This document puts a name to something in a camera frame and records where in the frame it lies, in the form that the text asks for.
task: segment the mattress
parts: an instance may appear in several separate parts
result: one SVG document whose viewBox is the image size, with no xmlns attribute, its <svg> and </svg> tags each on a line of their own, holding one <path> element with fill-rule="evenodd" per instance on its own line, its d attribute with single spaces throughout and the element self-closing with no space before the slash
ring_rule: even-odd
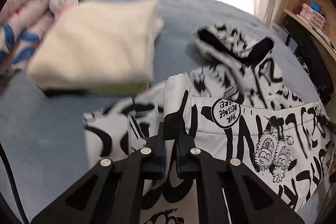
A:
<svg viewBox="0 0 336 224">
<path fill-rule="evenodd" d="M 158 1 L 157 13 L 163 18 L 164 27 L 155 42 L 152 85 L 171 75 L 208 65 L 191 43 L 190 34 L 201 26 L 228 23 L 252 38 L 273 38 L 272 55 L 283 71 L 284 84 L 305 103 L 319 99 L 290 50 L 256 17 L 213 0 Z M 29 220 L 88 171 L 83 112 L 92 112 L 120 98 L 87 95 L 47 99 L 24 72 L 11 80 L 0 98 L 0 141 Z M 306 223 L 314 223 L 328 188 L 325 179 L 299 211 Z M 0 191 L 19 217 L 2 163 Z"/>
</svg>

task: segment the stuffed animal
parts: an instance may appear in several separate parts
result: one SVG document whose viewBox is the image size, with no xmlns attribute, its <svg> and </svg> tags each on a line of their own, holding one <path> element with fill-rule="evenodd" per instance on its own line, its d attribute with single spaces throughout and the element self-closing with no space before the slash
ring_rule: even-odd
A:
<svg viewBox="0 0 336 224">
<path fill-rule="evenodd" d="M 58 20 L 65 11 L 77 5 L 78 0 L 50 0 L 49 8 Z"/>
</svg>

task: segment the black and white garment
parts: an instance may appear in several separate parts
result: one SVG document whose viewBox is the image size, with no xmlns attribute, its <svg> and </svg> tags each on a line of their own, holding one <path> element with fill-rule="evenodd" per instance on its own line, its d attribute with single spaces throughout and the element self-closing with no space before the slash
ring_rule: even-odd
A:
<svg viewBox="0 0 336 224">
<path fill-rule="evenodd" d="M 196 146 L 218 159 L 239 158 L 297 212 L 334 153 L 324 111 L 318 102 L 304 104 L 282 84 L 271 39 L 253 41 L 225 25 L 201 28 L 193 36 L 200 51 L 221 64 L 172 76 L 135 98 L 85 113 L 90 166 L 144 147 L 187 91 L 183 118 Z M 177 178 L 173 146 L 166 142 L 166 178 L 145 182 L 140 224 L 198 223 L 196 184 Z"/>
</svg>

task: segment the folded beige garment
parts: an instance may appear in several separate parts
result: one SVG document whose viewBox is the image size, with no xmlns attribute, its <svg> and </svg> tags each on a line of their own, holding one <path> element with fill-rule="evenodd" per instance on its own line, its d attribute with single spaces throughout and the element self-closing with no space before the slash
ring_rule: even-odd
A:
<svg viewBox="0 0 336 224">
<path fill-rule="evenodd" d="M 157 1 L 83 2 L 44 37 L 27 73 L 42 89 L 91 89 L 153 77 Z"/>
</svg>

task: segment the black cable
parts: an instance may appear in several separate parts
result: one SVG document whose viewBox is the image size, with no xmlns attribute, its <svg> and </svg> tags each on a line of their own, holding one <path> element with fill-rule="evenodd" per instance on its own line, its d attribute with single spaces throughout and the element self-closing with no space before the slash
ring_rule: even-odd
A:
<svg viewBox="0 0 336 224">
<path fill-rule="evenodd" d="M 0 142 L 0 157 L 2 159 L 3 165 L 5 166 L 7 175 L 8 175 L 8 179 L 9 179 L 9 183 L 10 186 L 12 188 L 12 192 L 13 192 L 13 196 L 14 196 L 14 200 L 16 203 L 16 206 L 19 210 L 20 216 L 24 222 L 24 224 L 29 224 L 28 218 L 25 214 L 25 210 L 23 209 L 21 200 L 20 200 L 20 196 L 19 196 L 19 192 L 17 191 L 17 187 L 16 187 L 16 183 L 15 183 L 15 179 L 14 179 L 14 175 L 11 169 L 11 166 L 9 165 L 9 161 L 8 158 L 6 156 L 5 150 L 3 149 L 1 142 Z"/>
</svg>

